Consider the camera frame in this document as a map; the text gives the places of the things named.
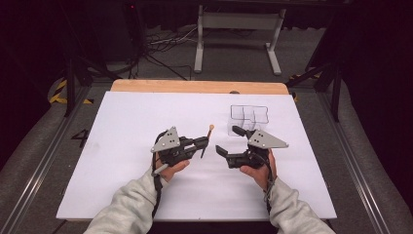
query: person's hand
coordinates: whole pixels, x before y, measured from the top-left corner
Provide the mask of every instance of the person's hand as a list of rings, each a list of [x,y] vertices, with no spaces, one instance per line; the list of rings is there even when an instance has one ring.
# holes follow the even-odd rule
[[[162,166],[161,160],[159,160],[159,154],[156,153],[156,169],[159,169]],[[175,173],[182,171],[186,166],[189,165],[189,160],[183,160],[177,164],[175,164],[173,167],[167,167],[163,171],[160,172],[161,177],[169,182]]]
[[[268,151],[269,151],[268,159],[270,161],[270,167],[271,167],[271,170],[273,171],[273,177],[274,179],[276,179],[277,178],[276,159],[274,158],[273,150],[271,150],[270,148],[268,149]],[[268,170],[266,165],[263,165],[259,169],[253,169],[252,167],[249,167],[249,166],[242,166],[240,167],[240,171],[244,174],[251,176],[264,191],[267,191],[268,173],[270,172],[270,170]]]

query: person's right hand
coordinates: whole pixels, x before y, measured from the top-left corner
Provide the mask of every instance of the person's right hand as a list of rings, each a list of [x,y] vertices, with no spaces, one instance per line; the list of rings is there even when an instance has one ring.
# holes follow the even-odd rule
[[[276,159],[274,158],[273,150],[271,150],[270,148],[268,149],[268,151],[269,151],[268,159],[270,161],[270,167],[271,167],[271,170],[273,171],[274,180],[276,180],[277,178]],[[264,191],[267,191],[268,173],[270,172],[270,170],[268,170],[266,165],[263,165],[259,169],[253,169],[252,167],[249,167],[249,166],[242,166],[240,167],[240,171],[244,174],[251,176]]]

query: black equipment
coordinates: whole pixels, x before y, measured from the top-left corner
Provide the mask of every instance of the black equipment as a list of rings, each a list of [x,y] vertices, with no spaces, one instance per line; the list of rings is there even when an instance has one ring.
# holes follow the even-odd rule
[[[151,152],[158,152],[161,162],[169,167],[183,160],[192,159],[197,150],[207,148],[209,143],[207,136],[195,139],[178,136],[176,127],[170,128],[158,137],[161,138],[155,143]]]
[[[250,166],[254,169],[268,164],[268,149],[288,147],[284,141],[271,136],[262,130],[244,130],[238,126],[233,126],[232,130],[237,135],[248,139],[248,149],[244,153],[228,154],[228,151],[219,145],[215,145],[216,152],[227,160],[230,169]]]

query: metal bracket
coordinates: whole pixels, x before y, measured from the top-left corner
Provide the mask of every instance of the metal bracket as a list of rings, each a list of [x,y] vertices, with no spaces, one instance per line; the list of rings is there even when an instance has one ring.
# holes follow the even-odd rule
[[[248,144],[262,149],[288,147],[288,143],[262,130],[256,130],[248,140]]]
[[[176,127],[173,126],[151,148],[151,152],[154,153],[154,152],[158,152],[161,150],[175,148],[176,145],[180,145],[180,141],[179,141],[178,132],[176,131]]]

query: strap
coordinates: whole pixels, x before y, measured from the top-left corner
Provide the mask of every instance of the strap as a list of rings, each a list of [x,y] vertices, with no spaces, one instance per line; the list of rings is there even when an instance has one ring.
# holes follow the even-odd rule
[[[264,197],[264,201],[267,204],[268,215],[270,214],[270,211],[271,211],[270,193],[271,193],[271,189],[273,189],[273,186],[274,186],[273,172],[271,170],[271,167],[269,169],[270,169],[270,172],[268,174],[267,191],[265,192],[265,197]]]
[[[158,142],[159,138],[161,138],[167,131],[161,133],[158,135],[158,137],[155,140],[155,143]],[[152,173],[155,172],[156,170],[156,153],[152,154]],[[159,203],[161,202],[161,195],[162,195],[162,183],[161,183],[161,176],[160,175],[154,175],[154,184],[155,184],[155,190],[156,190],[156,204],[154,207],[154,211],[152,212],[152,218],[155,216],[156,211],[158,210]]]

